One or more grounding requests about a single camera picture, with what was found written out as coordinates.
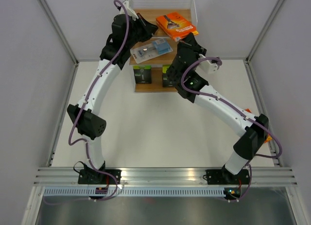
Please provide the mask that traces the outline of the orange razor box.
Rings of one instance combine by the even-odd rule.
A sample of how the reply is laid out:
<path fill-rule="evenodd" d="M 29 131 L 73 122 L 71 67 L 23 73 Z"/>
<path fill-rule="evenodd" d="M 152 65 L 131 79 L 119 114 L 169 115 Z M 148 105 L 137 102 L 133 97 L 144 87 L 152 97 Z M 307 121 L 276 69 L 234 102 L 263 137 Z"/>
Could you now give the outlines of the orange razor box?
<path fill-rule="evenodd" d="M 258 141 L 263 143 L 271 141 L 272 137 L 268 132 L 269 119 L 264 114 L 256 116 L 249 108 L 245 109 L 245 112 L 248 114 L 247 117 L 250 117 L 250 115 L 254 116 L 252 120 L 256 123 L 252 123 L 252 126 L 253 129 L 258 133 Z"/>
<path fill-rule="evenodd" d="M 156 18 L 156 23 L 175 42 L 185 38 L 190 33 L 194 36 L 199 35 L 196 26 L 178 12 L 159 16 Z"/>

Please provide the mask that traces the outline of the white blister razor pack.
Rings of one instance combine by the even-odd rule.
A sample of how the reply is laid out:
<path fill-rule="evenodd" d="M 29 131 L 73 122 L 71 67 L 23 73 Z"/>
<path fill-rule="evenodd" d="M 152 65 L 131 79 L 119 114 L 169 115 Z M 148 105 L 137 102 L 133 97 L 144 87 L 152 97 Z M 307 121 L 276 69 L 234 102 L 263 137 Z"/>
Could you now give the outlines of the white blister razor pack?
<path fill-rule="evenodd" d="M 166 39 L 160 38 L 152 41 L 150 44 L 143 45 L 130 50 L 135 62 L 140 64 L 150 59 L 157 58 L 167 53 L 173 52 L 172 47 Z"/>

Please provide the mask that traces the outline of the black green razor box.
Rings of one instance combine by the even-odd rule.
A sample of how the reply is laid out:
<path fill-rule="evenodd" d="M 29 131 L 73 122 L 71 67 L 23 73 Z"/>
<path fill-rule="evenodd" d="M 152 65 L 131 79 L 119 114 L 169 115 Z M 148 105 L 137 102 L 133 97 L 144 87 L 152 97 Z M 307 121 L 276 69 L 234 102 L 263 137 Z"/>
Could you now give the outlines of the black green razor box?
<path fill-rule="evenodd" d="M 170 78 L 174 74 L 174 68 L 171 65 L 162 66 L 162 86 L 163 87 L 175 87 L 174 81 Z"/>
<path fill-rule="evenodd" d="M 152 83 L 152 71 L 150 65 L 133 66 L 133 72 L 136 84 Z"/>

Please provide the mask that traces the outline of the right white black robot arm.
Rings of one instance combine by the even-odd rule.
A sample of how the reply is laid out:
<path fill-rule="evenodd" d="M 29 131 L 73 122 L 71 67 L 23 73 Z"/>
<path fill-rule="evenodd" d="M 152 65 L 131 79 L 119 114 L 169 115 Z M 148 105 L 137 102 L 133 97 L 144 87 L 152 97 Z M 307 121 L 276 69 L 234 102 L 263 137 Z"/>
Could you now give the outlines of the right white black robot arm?
<path fill-rule="evenodd" d="M 264 114 L 256 116 L 235 106 L 195 71 L 198 67 L 217 71 L 222 65 L 218 57 L 206 57 L 206 53 L 194 34 L 189 33 L 179 40 L 167 77 L 182 98 L 208 109 L 238 135 L 233 153 L 222 167 L 223 181 L 232 184 L 266 141 L 269 119 Z"/>

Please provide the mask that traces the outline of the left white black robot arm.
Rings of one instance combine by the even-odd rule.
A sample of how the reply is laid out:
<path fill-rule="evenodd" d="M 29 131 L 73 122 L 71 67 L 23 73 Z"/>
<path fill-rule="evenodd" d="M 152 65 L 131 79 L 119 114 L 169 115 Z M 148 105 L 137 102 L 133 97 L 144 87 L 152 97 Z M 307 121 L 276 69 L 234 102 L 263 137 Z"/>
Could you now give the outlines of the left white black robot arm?
<path fill-rule="evenodd" d="M 78 141 L 86 145 L 86 165 L 92 169 L 89 179 L 95 184 L 101 184 L 106 179 L 101 141 L 106 121 L 99 117 L 104 97 L 130 58 L 130 50 L 137 43 L 151 39 L 157 30 L 157 25 L 148 22 L 141 15 L 137 18 L 125 14 L 115 16 L 112 33 L 102 49 L 93 79 L 79 102 L 68 105 L 67 113 L 73 122 L 72 130 L 81 135 Z"/>

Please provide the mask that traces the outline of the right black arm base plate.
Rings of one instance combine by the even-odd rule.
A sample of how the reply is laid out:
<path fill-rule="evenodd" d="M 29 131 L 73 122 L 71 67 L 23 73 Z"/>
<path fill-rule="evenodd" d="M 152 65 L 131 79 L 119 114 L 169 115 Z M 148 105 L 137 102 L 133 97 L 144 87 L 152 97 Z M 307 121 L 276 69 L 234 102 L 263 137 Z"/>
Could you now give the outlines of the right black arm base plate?
<path fill-rule="evenodd" d="M 247 169 L 242 169 L 236 175 L 225 168 L 206 169 L 202 178 L 208 185 L 247 185 L 250 182 L 250 173 Z"/>

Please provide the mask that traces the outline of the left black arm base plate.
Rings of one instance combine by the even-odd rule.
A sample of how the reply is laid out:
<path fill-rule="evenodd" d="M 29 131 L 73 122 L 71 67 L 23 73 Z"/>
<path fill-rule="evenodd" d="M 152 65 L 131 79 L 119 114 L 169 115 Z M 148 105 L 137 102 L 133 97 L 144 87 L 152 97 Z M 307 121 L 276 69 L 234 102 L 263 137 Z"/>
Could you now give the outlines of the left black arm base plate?
<path fill-rule="evenodd" d="M 117 183 L 121 180 L 121 170 L 120 169 L 106 169 L 106 173 L 115 177 Z M 93 169 L 87 168 L 82 169 L 79 172 L 78 184 L 80 185 L 115 185 L 115 180 L 106 174 L 98 173 Z"/>

